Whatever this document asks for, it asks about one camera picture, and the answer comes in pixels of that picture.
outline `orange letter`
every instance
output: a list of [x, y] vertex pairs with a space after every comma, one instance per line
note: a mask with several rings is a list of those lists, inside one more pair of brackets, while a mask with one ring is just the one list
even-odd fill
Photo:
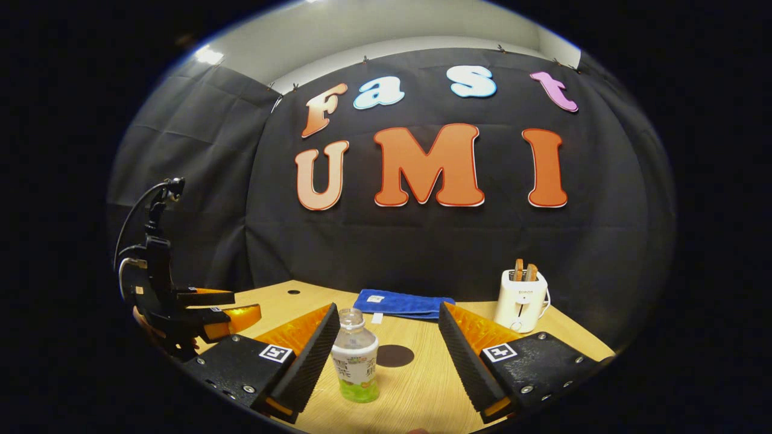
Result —
[[346, 90], [348, 90], [348, 86], [341, 83], [308, 101], [306, 104], [308, 107], [308, 124], [306, 124], [306, 129], [303, 130], [302, 138], [322, 131], [330, 123], [330, 120], [324, 117], [324, 112], [332, 114], [337, 108], [337, 97], [335, 95], [346, 93]]
[[324, 154], [330, 159], [330, 176], [324, 193], [317, 193], [313, 189], [313, 162], [319, 156], [319, 151], [309, 149], [295, 157], [297, 198], [303, 206], [311, 211], [324, 211], [337, 203], [340, 192], [343, 190], [343, 153], [347, 149], [347, 141], [337, 141], [324, 148]]
[[477, 206], [485, 194], [477, 188], [475, 173], [475, 139], [477, 127], [468, 124], [448, 124], [437, 134], [432, 149], [424, 153], [407, 128], [378, 131], [373, 140], [383, 152], [381, 191], [375, 195], [380, 206], [402, 206], [408, 194], [402, 190], [401, 176], [410, 185], [418, 203], [424, 204], [442, 172], [442, 189], [437, 202], [445, 206]]
[[562, 140], [552, 131], [529, 128], [523, 138], [533, 152], [533, 190], [528, 202], [540, 208], [560, 208], [568, 203], [568, 195], [560, 181], [560, 157], [557, 147]]

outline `bottle label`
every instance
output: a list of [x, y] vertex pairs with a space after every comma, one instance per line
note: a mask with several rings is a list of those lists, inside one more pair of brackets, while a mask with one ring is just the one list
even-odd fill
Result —
[[338, 378], [348, 385], [369, 387], [375, 378], [378, 340], [366, 348], [351, 350], [333, 345], [332, 358]]

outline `wooden table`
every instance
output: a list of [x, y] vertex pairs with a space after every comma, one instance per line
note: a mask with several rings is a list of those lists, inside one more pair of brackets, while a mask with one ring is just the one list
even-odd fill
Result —
[[[290, 294], [289, 290], [300, 293]], [[256, 337], [330, 302], [338, 309], [352, 307], [357, 295], [291, 280], [237, 293], [235, 304], [220, 307], [259, 303], [262, 320], [240, 333]], [[458, 302], [457, 305], [488, 318], [493, 318], [496, 309], [495, 301]], [[417, 428], [431, 434], [467, 433], [503, 420], [483, 424], [464, 391], [436, 322], [384, 316], [381, 324], [372, 324], [372, 314], [364, 317], [367, 329], [378, 336], [381, 345], [410, 348], [415, 359], [400, 368], [378, 366], [380, 397], [367, 404], [357, 404], [340, 395], [337, 374], [327, 358], [305, 411], [293, 425], [296, 429], [311, 434], [405, 434]], [[596, 361], [615, 355], [606, 344], [554, 306], [547, 310], [532, 333], [538, 331], [554, 335]], [[212, 346], [200, 339], [198, 345], [201, 352]]]

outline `blue letter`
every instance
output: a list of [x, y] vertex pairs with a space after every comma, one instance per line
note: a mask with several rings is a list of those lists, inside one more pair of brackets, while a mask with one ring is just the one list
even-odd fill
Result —
[[378, 104], [388, 106], [398, 103], [405, 96], [405, 92], [399, 90], [399, 78], [391, 76], [368, 81], [359, 88], [359, 91], [364, 92], [354, 100], [354, 108], [359, 110], [375, 107]]
[[496, 84], [490, 79], [493, 74], [482, 66], [454, 66], [446, 75], [456, 82], [450, 90], [461, 98], [484, 98], [496, 93]]

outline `blue towel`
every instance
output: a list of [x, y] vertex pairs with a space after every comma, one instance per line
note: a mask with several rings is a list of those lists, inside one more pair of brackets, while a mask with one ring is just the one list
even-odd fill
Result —
[[455, 301], [448, 297], [421, 297], [390, 291], [362, 290], [354, 302], [354, 309], [368, 314], [382, 312], [396, 317], [436, 320], [439, 318], [439, 306], [443, 301], [455, 304]]

